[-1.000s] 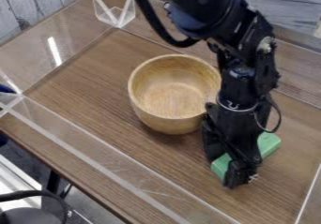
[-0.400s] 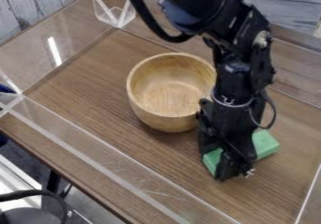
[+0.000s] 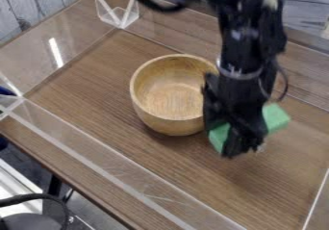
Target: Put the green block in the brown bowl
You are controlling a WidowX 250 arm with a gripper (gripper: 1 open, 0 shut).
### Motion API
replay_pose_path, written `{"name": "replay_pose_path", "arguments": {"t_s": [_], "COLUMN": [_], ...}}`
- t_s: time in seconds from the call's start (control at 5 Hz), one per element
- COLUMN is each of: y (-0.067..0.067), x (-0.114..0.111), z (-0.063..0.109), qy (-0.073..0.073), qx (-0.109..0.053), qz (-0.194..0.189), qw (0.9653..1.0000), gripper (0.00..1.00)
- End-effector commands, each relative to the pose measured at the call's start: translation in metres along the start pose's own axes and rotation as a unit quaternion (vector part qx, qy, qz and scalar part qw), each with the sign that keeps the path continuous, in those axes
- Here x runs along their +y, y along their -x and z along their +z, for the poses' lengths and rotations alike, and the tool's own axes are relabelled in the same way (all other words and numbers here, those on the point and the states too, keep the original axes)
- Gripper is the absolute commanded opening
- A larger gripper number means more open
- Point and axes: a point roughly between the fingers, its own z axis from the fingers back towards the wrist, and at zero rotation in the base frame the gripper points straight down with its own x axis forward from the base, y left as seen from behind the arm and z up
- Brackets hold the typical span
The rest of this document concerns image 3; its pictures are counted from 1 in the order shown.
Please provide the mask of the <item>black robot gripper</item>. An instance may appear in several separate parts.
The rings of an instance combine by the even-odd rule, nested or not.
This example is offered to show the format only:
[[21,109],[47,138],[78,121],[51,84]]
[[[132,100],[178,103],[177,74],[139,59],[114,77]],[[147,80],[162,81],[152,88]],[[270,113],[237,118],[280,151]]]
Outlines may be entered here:
[[230,125],[222,147],[222,156],[229,159],[249,150],[257,151],[269,134],[262,107],[272,96],[277,72],[276,69],[266,69],[251,80],[205,74],[205,129],[210,132],[225,123]]

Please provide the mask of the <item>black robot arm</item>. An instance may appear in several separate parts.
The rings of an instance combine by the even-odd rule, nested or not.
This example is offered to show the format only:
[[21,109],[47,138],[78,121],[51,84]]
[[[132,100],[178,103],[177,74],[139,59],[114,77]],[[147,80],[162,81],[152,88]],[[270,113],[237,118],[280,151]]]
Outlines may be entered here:
[[198,1],[214,9],[222,45],[217,72],[205,75],[202,87],[205,129],[223,157],[258,151],[272,133],[265,105],[285,74],[284,0],[171,0],[171,6],[136,1],[159,13],[177,13]]

